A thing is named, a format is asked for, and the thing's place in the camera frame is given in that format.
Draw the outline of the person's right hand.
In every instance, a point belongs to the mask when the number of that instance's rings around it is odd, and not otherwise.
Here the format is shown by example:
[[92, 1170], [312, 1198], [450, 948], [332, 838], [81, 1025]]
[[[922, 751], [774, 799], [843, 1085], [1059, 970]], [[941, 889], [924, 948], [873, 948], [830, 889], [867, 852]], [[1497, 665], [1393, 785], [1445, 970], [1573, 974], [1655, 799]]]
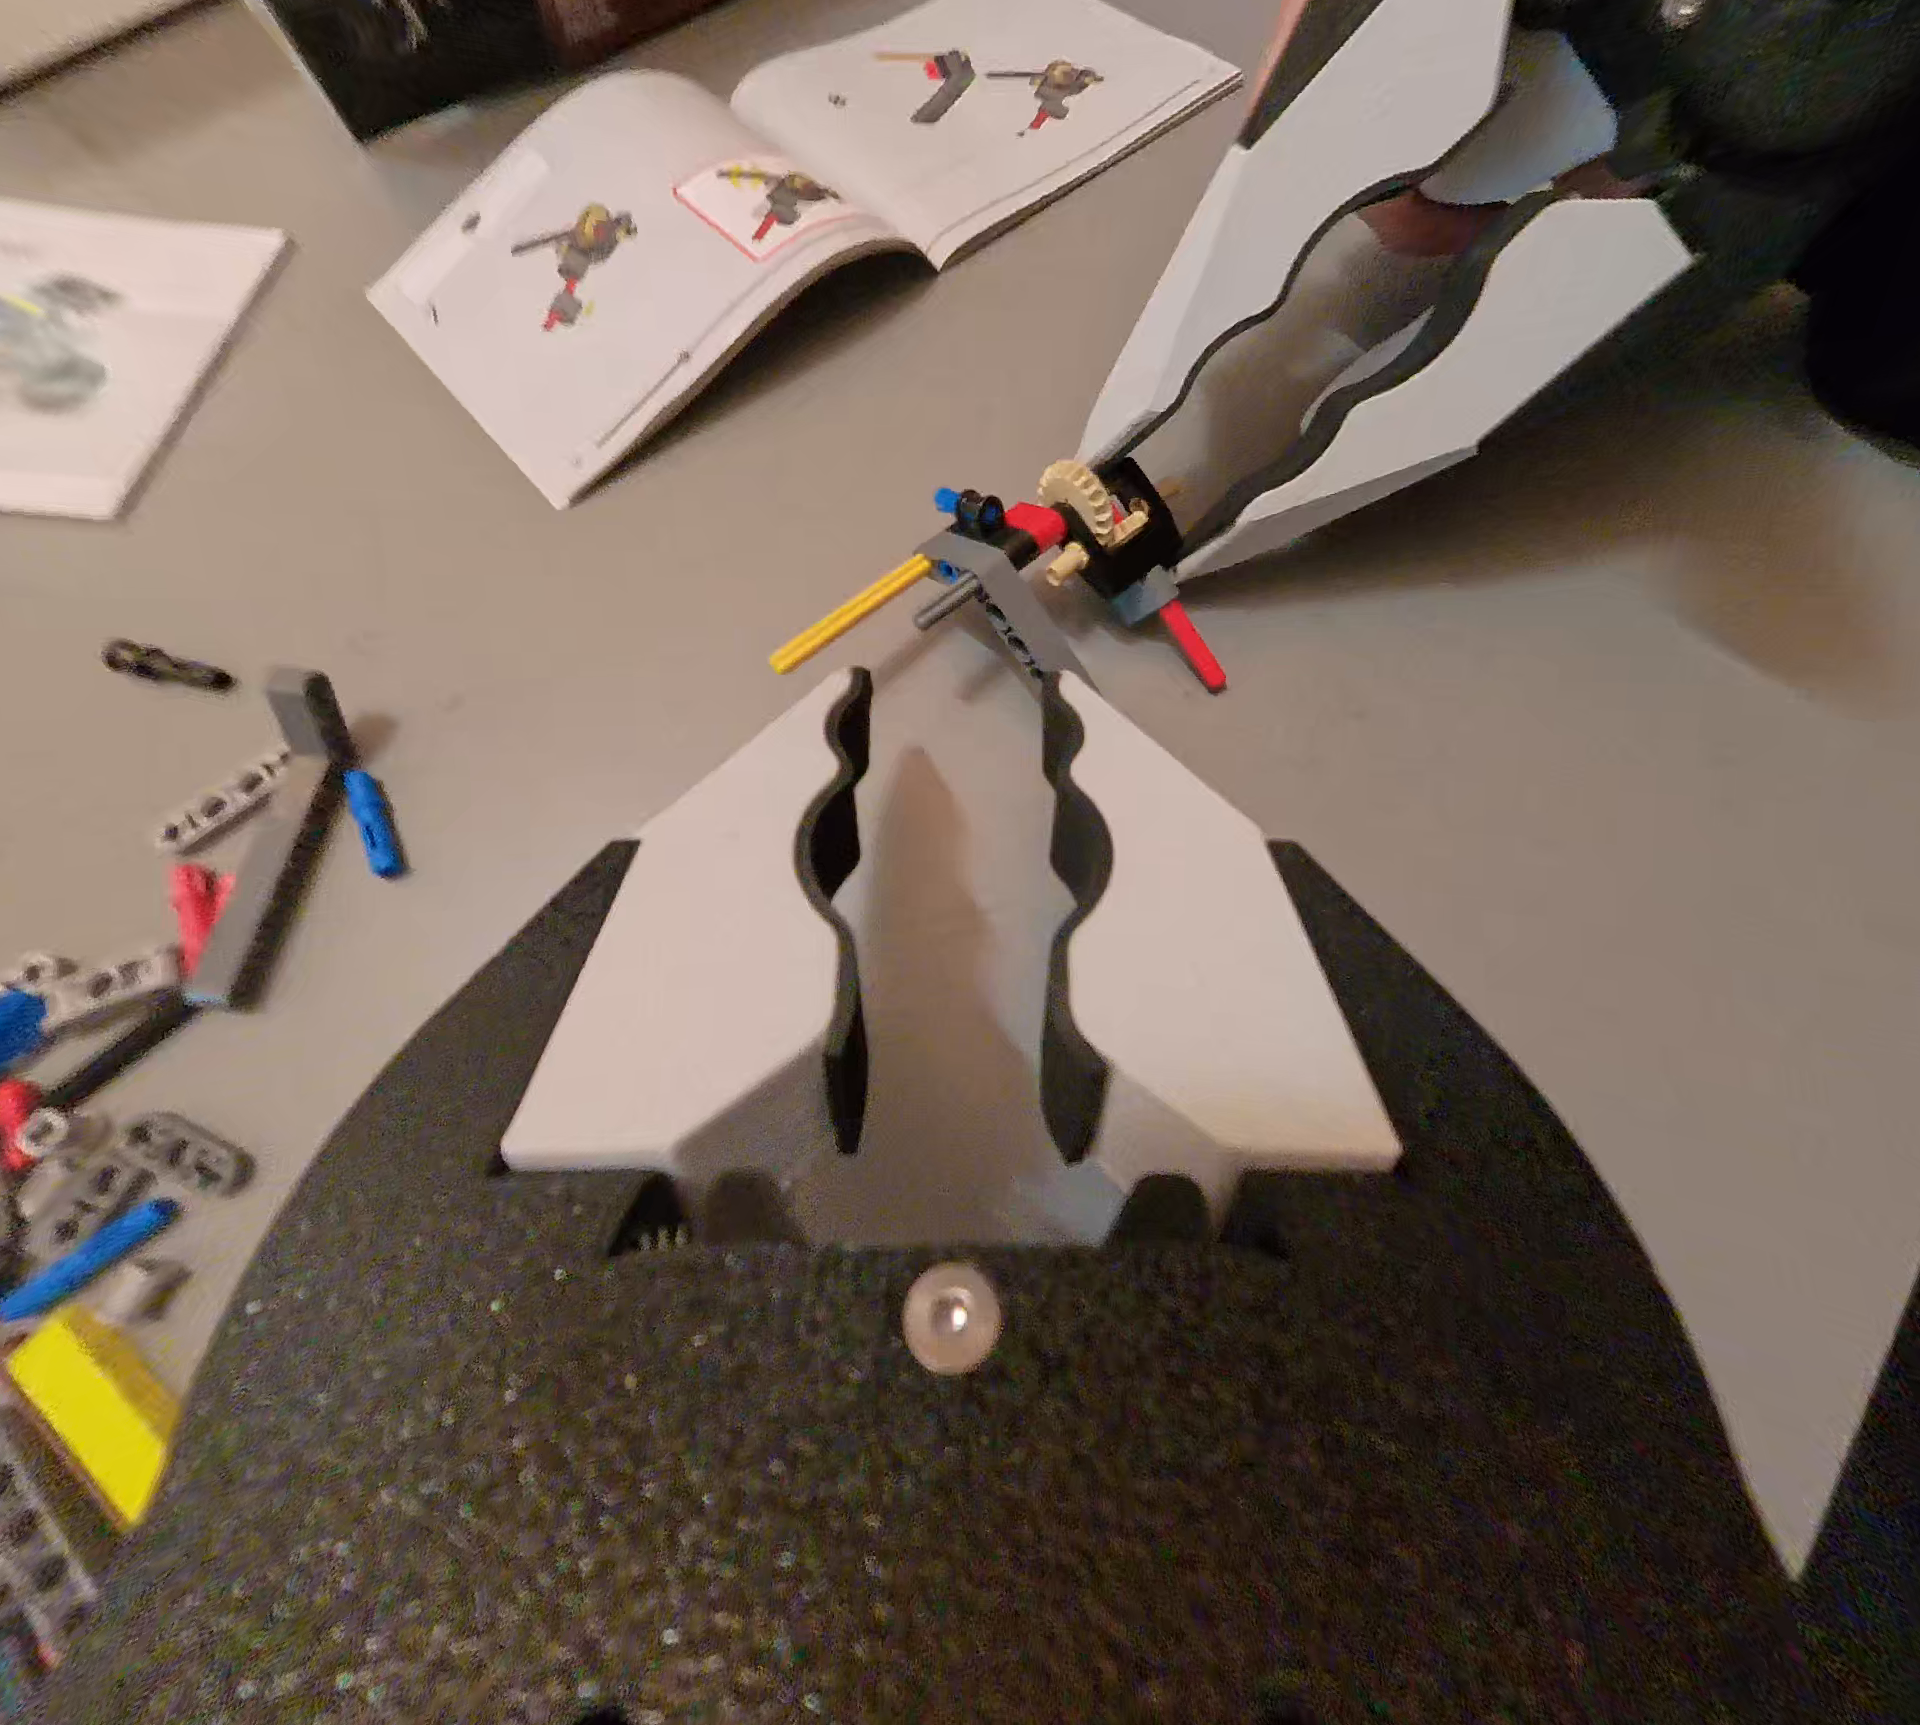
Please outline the person's right hand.
[[1422, 188], [1360, 204], [1368, 233], [1399, 256], [1458, 256], [1497, 216], [1504, 216], [1504, 200], [1445, 204], [1445, 200], [1428, 200]]

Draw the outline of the dark grey angled beam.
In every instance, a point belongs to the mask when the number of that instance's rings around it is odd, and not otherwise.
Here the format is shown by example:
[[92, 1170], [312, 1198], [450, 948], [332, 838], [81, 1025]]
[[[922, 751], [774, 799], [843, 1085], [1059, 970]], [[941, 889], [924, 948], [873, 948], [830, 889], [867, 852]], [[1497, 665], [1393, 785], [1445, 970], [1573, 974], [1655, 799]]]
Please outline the dark grey angled beam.
[[349, 714], [332, 670], [279, 665], [263, 704], [289, 748], [279, 795], [253, 825], [236, 889], [205, 939], [199, 970], [187, 974], [193, 1007], [253, 1007], [271, 985], [296, 906], [318, 870], [332, 825], [341, 813], [341, 777], [362, 761]]

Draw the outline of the open instruction booklet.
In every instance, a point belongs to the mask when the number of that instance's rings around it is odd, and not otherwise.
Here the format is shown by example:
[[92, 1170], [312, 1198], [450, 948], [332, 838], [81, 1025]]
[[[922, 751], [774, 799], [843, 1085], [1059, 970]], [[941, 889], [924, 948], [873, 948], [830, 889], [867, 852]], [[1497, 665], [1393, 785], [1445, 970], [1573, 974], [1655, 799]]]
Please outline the open instruction booklet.
[[891, 250], [944, 272], [1227, 92], [1231, 61], [1109, 0], [924, 0], [734, 97], [601, 74], [369, 307], [568, 509], [818, 274]]

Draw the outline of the black connector pin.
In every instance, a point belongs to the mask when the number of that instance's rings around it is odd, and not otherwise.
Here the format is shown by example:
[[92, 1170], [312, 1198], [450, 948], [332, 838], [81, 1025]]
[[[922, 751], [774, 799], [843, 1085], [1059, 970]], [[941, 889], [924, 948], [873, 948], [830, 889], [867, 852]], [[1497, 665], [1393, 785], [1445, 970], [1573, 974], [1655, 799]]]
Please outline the black connector pin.
[[187, 683], [187, 689], [236, 689], [228, 665], [193, 661], [193, 657], [171, 657], [155, 642], [135, 642], [135, 634], [110, 634], [101, 642], [101, 665], [120, 680], [148, 680], [148, 683]]

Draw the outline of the closed instruction booklet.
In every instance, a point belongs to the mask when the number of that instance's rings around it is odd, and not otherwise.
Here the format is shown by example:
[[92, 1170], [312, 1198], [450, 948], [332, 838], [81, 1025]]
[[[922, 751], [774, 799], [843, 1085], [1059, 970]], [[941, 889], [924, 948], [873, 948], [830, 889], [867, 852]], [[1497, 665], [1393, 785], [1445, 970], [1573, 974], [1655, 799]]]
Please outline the closed instruction booklet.
[[284, 227], [0, 204], [0, 509], [113, 522], [289, 250]]

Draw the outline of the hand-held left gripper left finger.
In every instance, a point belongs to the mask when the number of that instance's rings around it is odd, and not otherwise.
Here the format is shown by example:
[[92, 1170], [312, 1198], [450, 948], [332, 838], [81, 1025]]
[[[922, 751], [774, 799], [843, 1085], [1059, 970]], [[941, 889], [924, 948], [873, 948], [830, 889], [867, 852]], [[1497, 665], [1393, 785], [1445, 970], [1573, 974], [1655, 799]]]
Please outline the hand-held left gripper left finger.
[[873, 670], [843, 665], [646, 820], [502, 1135], [514, 1170], [797, 1183], [867, 1135], [863, 866]]

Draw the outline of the blue pin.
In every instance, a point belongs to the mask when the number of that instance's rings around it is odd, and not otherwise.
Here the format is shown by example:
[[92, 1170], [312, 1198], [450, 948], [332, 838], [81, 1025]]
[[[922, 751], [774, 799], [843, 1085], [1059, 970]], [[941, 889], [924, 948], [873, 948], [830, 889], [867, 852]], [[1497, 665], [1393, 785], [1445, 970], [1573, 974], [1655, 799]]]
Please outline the blue pin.
[[369, 870], [403, 878], [410, 857], [403, 857], [403, 838], [399, 838], [399, 813], [390, 813], [388, 784], [369, 768], [341, 768], [341, 806], [349, 806]]

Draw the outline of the pile of toy building pieces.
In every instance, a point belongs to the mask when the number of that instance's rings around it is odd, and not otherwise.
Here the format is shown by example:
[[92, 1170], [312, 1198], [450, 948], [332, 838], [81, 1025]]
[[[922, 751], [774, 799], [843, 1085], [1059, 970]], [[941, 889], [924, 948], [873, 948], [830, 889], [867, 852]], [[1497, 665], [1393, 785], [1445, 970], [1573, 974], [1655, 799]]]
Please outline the pile of toy building pieces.
[[136, 1329], [193, 1278], [171, 1234], [253, 1183], [253, 1152], [178, 1109], [101, 1119], [101, 1085], [193, 1007], [171, 985], [65, 1080], [4, 1075], [4, 1712], [65, 1657], [155, 1503], [178, 1401]]

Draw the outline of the grey beam yellow axle assembly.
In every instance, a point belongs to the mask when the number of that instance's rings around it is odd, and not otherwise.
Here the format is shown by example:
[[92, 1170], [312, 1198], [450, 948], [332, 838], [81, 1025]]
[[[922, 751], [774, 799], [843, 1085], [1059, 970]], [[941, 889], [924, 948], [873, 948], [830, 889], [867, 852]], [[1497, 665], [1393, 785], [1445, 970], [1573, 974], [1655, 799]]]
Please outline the grey beam yellow axle assembly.
[[772, 670], [797, 670], [815, 657], [826, 657], [834, 634], [867, 624], [881, 606], [903, 603], [907, 588], [932, 581], [932, 603], [915, 606], [922, 628], [941, 628], [960, 614], [980, 614], [1006, 657], [1032, 680], [1089, 680], [1084, 657], [1069, 634], [1056, 624], [1042, 606], [1032, 573], [1056, 552], [1069, 546], [1066, 509], [1056, 506], [1006, 506], [998, 493], [980, 487], [941, 487], [941, 536], [924, 536], [903, 563], [891, 563], [881, 581], [854, 588], [834, 603], [826, 619], [797, 628], [774, 657]]

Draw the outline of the black gear frame assembly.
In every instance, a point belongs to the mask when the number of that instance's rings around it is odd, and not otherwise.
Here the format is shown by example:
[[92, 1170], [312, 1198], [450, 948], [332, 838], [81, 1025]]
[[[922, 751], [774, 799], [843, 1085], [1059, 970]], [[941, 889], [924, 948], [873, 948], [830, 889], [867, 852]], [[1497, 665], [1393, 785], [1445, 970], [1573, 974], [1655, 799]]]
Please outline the black gear frame assembly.
[[1176, 563], [1179, 522], [1162, 487], [1133, 463], [1047, 463], [1042, 509], [1066, 522], [1047, 561], [1047, 588], [1084, 581], [1109, 603], [1118, 624], [1153, 624], [1206, 689], [1227, 689], [1215, 650], [1196, 634]]

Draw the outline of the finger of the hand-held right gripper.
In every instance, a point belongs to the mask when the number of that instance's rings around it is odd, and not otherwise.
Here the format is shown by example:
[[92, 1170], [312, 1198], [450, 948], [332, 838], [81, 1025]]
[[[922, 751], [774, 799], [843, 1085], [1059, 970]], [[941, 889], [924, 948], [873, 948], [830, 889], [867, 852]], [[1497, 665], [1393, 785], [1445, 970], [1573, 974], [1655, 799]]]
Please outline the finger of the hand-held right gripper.
[[1484, 114], [1519, 0], [1376, 0], [1208, 172], [1126, 335], [1079, 463], [1135, 448], [1206, 363], [1265, 323], [1329, 223], [1432, 172]]
[[1533, 194], [1465, 250], [1436, 298], [1356, 353], [1302, 423], [1272, 487], [1240, 482], [1191, 528], [1179, 581], [1265, 561], [1428, 472], [1470, 463], [1646, 298], [1690, 272], [1662, 200]]

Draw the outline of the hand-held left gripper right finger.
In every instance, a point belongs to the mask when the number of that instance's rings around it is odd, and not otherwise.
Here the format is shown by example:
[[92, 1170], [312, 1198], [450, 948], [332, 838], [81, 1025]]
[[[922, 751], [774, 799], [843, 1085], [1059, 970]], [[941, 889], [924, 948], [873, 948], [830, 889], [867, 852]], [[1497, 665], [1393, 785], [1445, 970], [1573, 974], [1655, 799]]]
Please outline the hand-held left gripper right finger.
[[1097, 683], [1042, 683], [1042, 1121], [1112, 1188], [1187, 1177], [1208, 1234], [1285, 1170], [1399, 1170], [1400, 1135], [1272, 838]]

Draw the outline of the light grey short beam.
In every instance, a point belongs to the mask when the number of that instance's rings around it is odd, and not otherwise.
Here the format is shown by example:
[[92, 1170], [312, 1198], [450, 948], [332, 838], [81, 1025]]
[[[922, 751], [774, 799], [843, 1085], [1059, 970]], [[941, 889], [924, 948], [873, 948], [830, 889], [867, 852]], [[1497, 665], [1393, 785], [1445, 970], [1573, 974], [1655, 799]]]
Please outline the light grey short beam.
[[236, 825], [257, 820], [279, 784], [289, 777], [289, 760], [296, 760], [289, 748], [271, 748], [236, 777], [222, 777], [218, 785], [193, 795], [178, 813], [155, 825], [155, 852], [187, 857], [213, 850], [218, 838], [228, 838]]

